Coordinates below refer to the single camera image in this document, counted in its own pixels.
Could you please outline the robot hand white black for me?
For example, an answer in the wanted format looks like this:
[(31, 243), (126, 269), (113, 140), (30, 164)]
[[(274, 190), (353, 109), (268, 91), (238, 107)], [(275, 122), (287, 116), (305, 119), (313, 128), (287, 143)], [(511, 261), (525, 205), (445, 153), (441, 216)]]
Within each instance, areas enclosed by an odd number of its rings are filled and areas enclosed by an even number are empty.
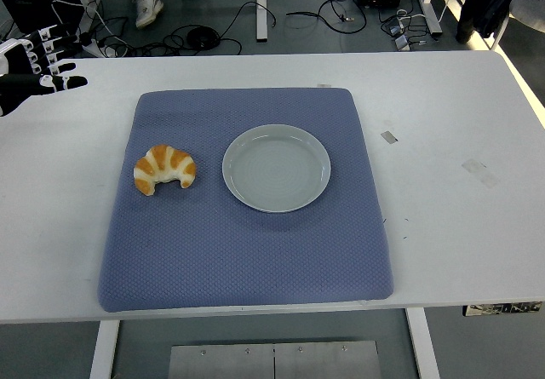
[(77, 54), (82, 45), (67, 24), (43, 27), (1, 43), (1, 115), (6, 116), (34, 95), (49, 95), (83, 87), (85, 77), (66, 76), (76, 68), (60, 61)]

